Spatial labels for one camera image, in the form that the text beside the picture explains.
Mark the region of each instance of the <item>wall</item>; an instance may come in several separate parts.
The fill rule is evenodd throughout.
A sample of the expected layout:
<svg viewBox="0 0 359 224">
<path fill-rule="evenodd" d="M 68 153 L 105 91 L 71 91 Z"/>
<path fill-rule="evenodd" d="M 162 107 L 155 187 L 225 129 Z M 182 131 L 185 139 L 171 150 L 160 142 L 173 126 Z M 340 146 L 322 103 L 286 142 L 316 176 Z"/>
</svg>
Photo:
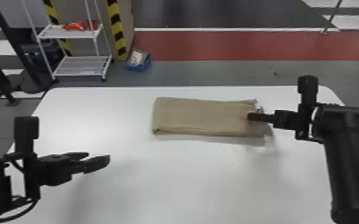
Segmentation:
<svg viewBox="0 0 359 224">
<path fill-rule="evenodd" d="M 42 0 L 24 0 L 32 20 L 37 27 L 47 24 L 47 15 Z M 14 28 L 30 27 L 21 5 L 21 0 L 0 0 L 0 11 L 8 25 Z"/>
</svg>

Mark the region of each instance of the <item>metal shelf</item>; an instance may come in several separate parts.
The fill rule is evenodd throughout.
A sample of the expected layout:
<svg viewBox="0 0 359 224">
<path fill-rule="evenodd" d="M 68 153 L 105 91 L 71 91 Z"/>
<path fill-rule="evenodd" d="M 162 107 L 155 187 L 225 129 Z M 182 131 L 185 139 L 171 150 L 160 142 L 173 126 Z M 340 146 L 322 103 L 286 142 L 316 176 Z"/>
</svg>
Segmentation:
<svg viewBox="0 0 359 224">
<path fill-rule="evenodd" d="M 56 76 L 101 76 L 102 81 L 106 81 L 106 72 L 112 61 L 112 50 L 110 49 L 109 39 L 107 37 L 106 30 L 103 29 L 103 24 L 99 24 L 98 29 L 94 30 L 88 1 L 90 0 L 83 0 L 83 3 L 85 4 L 86 15 L 91 30 L 66 30 L 61 26 L 53 25 L 51 20 L 49 19 L 49 24 L 47 25 L 47 27 L 44 28 L 44 30 L 42 30 L 41 33 L 36 36 L 36 41 L 40 47 L 42 56 L 46 62 L 47 69 L 49 70 L 51 78 L 53 80 L 55 80 Z M 97 12 L 98 19 L 99 21 L 102 21 L 97 0 L 93 0 L 93 3 Z M 30 17 L 28 8 L 26 6 L 26 1 L 21 0 L 21 5 L 24 8 L 26 17 L 28 18 L 28 21 L 32 28 L 32 32 L 36 33 L 35 24 Z M 97 37 L 99 36 L 100 32 L 103 32 L 104 40 L 106 42 L 107 49 L 109 50 L 109 56 L 100 55 L 97 43 Z M 71 57 L 68 56 L 65 51 L 63 51 L 65 57 L 59 63 L 57 68 L 53 71 L 47 59 L 45 50 L 43 49 L 41 39 L 57 39 L 57 42 L 61 49 L 63 49 L 63 45 L 60 39 L 93 39 L 96 56 Z"/>
<path fill-rule="evenodd" d="M 64 57 L 54 71 L 55 76 L 103 76 L 112 56 Z"/>
<path fill-rule="evenodd" d="M 40 34 L 39 39 L 96 39 L 100 31 L 103 29 L 103 24 L 99 24 L 99 28 L 92 30 L 66 30 L 59 25 L 47 25 Z"/>
</svg>

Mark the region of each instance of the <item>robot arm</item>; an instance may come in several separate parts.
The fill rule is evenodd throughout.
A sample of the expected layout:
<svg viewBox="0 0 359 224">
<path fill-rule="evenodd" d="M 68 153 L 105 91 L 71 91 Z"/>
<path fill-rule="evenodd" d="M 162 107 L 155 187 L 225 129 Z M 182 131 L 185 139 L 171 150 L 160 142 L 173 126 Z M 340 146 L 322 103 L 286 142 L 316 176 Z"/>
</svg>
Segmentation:
<svg viewBox="0 0 359 224">
<path fill-rule="evenodd" d="M 41 199 L 41 186 L 58 186 L 69 182 L 75 173 L 91 173 L 106 167 L 110 156 L 83 160 L 88 153 L 66 153 L 38 158 L 33 152 L 33 140 L 38 138 L 37 117 L 16 117 L 14 121 L 14 153 L 0 158 L 0 215 L 30 204 L 22 212 L 0 218 L 0 223 L 17 219 L 33 209 Z M 25 196 L 12 195 L 11 180 L 4 169 L 12 164 L 24 175 Z"/>
<path fill-rule="evenodd" d="M 298 92 L 298 112 L 250 113 L 248 119 L 294 130 L 297 140 L 323 144 L 333 198 L 331 217 L 338 224 L 358 224 L 359 108 L 317 103 L 318 79 L 314 76 L 300 77 Z"/>
</svg>

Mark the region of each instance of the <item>beige towel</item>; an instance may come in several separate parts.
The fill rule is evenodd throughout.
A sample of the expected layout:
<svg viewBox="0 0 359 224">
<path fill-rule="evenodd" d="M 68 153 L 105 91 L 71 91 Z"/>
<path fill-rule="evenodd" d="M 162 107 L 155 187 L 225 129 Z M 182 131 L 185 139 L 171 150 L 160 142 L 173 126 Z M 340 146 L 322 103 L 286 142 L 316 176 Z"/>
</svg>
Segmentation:
<svg viewBox="0 0 359 224">
<path fill-rule="evenodd" d="M 249 112 L 258 111 L 256 103 L 256 100 L 226 102 L 157 98 L 153 133 L 263 137 L 267 124 L 247 120 Z"/>
</svg>

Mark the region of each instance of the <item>hazard stripe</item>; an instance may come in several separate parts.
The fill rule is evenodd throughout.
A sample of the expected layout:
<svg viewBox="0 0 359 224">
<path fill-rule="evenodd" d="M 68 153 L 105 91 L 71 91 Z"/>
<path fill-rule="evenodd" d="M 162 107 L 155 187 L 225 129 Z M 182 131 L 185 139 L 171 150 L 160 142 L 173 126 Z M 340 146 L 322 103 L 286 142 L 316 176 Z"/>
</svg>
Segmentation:
<svg viewBox="0 0 359 224">
<path fill-rule="evenodd" d="M 117 0 L 107 0 L 107 9 L 109 11 L 110 22 L 114 36 L 114 45 L 117 50 L 118 60 L 125 61 L 128 57 L 128 52 L 126 50 L 123 24 L 121 22 Z"/>
<path fill-rule="evenodd" d="M 45 4 L 46 12 L 54 25 L 59 25 L 57 10 L 54 8 L 52 0 L 43 0 Z M 71 44 L 66 39 L 61 39 L 61 47 L 64 49 L 68 56 L 72 56 Z"/>
</svg>

